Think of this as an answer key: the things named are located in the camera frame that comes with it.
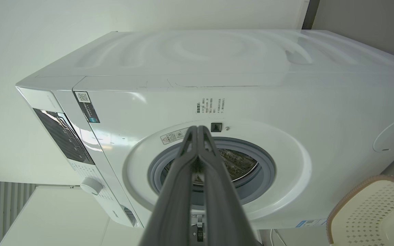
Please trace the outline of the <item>round white filter cover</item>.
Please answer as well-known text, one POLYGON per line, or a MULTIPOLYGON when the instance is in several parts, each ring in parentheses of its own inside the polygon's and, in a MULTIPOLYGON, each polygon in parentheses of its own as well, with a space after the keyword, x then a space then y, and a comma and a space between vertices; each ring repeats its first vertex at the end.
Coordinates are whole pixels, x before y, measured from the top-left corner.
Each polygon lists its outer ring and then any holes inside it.
POLYGON ((373 150, 378 153, 394 149, 394 123, 386 127, 374 140, 373 150))

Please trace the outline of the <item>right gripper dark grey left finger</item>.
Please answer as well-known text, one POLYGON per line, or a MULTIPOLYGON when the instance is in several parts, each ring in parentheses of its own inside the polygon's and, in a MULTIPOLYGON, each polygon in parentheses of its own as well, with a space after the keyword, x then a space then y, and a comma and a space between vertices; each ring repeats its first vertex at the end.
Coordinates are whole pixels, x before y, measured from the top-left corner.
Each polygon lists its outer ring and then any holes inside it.
POLYGON ((145 228, 141 246, 188 246, 197 126, 188 128, 145 228))

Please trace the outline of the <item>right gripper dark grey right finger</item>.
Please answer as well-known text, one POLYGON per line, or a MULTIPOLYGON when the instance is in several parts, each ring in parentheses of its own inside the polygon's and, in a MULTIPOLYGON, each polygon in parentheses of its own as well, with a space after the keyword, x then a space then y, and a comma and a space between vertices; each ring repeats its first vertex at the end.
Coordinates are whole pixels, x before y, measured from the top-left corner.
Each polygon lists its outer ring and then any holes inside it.
POLYGON ((198 158, 204 174, 206 246, 260 246, 206 126, 198 127, 198 158))

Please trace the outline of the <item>black washing machine display panel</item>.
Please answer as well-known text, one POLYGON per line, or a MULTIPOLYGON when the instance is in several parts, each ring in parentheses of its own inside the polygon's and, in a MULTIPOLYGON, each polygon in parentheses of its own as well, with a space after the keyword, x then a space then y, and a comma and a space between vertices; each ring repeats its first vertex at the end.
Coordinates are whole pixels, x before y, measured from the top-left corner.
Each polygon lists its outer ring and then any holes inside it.
POLYGON ((69 123, 66 114, 36 108, 33 110, 68 159, 94 165, 94 161, 69 123))

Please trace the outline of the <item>blue white energy label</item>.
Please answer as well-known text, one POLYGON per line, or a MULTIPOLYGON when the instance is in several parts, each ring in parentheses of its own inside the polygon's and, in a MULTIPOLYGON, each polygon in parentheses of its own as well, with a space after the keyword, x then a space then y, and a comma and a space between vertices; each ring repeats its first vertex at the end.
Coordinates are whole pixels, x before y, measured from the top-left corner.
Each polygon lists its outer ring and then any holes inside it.
POLYGON ((299 224, 297 224, 296 228, 301 227, 316 227, 326 224, 327 219, 315 219, 315 220, 303 220, 299 224))

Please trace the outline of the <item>silver metal door hinge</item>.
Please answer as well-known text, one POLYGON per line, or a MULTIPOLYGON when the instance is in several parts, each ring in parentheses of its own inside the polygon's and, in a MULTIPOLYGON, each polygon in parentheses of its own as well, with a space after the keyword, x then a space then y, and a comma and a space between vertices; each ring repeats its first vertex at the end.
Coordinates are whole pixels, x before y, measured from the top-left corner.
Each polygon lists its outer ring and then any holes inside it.
POLYGON ((191 215, 190 245, 205 246, 205 215, 191 215))

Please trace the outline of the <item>white and black baseboard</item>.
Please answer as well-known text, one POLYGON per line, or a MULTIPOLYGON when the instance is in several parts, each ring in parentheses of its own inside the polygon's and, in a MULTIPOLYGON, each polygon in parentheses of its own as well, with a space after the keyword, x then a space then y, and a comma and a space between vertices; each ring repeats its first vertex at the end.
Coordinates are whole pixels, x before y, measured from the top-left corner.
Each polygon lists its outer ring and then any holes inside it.
POLYGON ((297 29, 312 29, 319 3, 320 0, 301 0, 297 29))

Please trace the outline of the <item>black printed text label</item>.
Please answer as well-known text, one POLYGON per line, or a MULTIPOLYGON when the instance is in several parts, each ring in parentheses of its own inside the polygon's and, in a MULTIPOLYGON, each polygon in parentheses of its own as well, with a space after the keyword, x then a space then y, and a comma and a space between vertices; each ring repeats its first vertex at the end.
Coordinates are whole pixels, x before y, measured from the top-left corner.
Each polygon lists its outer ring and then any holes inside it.
POLYGON ((226 99, 206 97, 196 103, 195 113, 199 115, 225 115, 226 99))

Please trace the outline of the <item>white washing machine control knob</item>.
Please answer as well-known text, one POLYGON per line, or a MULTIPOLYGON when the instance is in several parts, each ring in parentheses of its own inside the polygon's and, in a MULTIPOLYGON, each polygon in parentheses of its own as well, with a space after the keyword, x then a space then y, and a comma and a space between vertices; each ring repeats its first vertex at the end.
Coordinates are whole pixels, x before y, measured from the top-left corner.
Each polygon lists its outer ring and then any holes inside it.
POLYGON ((80 187, 86 193, 92 194, 94 196, 99 195, 100 192, 103 190, 103 185, 99 181, 90 177, 84 178, 80 187))

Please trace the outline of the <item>white cabinet panel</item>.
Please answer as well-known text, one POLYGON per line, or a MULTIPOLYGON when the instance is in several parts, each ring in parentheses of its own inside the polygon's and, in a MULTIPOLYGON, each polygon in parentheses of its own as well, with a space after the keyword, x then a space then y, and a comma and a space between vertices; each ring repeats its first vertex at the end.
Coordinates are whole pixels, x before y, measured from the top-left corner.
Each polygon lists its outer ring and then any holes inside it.
POLYGON ((80 188, 38 186, 0 246, 138 246, 142 235, 80 188))

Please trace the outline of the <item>beige perforated laundry basket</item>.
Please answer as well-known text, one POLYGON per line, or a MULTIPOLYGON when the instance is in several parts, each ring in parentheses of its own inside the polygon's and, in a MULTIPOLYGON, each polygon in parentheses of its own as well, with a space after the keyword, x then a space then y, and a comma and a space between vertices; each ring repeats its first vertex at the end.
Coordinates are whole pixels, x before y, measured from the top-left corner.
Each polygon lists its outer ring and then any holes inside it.
POLYGON ((330 246, 394 246, 394 176, 370 177, 348 192, 326 232, 330 246))

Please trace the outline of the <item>white front-load washing machine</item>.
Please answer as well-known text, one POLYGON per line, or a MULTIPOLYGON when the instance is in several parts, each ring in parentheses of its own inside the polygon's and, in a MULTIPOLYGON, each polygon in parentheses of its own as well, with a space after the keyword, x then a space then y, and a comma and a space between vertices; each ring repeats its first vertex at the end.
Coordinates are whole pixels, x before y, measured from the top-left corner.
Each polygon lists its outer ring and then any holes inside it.
POLYGON ((95 199, 131 228, 147 226, 159 196, 151 163, 184 139, 163 145, 160 137, 190 126, 222 123, 213 138, 272 157, 274 182, 243 205, 255 229, 327 218, 394 161, 394 149, 373 150, 394 123, 394 55, 329 31, 110 32, 16 89, 32 109, 66 114, 94 165, 65 158, 81 182, 103 185, 95 199), (86 120, 73 91, 89 94, 100 123, 86 120), (225 98, 226 114, 196 114, 206 97, 225 98))

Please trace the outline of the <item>dark QR code sticker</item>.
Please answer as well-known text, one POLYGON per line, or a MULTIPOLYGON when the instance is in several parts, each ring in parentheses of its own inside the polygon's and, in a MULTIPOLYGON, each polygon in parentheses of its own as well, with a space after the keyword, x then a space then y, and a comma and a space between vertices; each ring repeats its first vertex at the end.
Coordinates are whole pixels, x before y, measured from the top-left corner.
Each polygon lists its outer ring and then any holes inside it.
POLYGON ((75 95, 78 105, 80 106, 86 120, 89 123, 100 123, 100 119, 98 118, 94 106, 89 98, 89 94, 84 91, 73 91, 73 94, 75 95))

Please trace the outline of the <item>grey triangle warning sticker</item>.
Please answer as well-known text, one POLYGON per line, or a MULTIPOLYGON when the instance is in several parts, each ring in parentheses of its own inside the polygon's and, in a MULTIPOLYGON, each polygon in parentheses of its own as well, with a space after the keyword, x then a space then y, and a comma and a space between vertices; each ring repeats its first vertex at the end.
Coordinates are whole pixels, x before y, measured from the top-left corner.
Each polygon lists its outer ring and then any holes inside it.
POLYGON ((185 137, 186 133, 187 133, 188 128, 183 128, 174 132, 170 132, 168 134, 162 135, 160 137, 163 145, 172 143, 174 141, 178 141, 181 140, 185 137))

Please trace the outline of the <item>stainless steel washing machine drum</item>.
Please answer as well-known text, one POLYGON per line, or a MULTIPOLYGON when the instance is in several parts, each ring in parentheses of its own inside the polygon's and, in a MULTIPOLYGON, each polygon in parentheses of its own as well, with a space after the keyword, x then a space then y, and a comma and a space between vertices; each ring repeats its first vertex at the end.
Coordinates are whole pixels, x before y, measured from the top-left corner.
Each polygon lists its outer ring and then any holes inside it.
MULTIPOLYGON (((253 173, 257 170, 259 166, 257 160, 245 153, 236 150, 219 148, 219 152, 223 163, 231 177, 231 181, 236 188, 245 185, 247 182, 253 179, 255 175, 253 173)), ((161 184, 164 183, 173 162, 174 159, 171 160, 161 171, 161 184)), ((199 176, 195 177, 193 181, 194 189, 203 190, 203 186, 203 180, 199 176)))

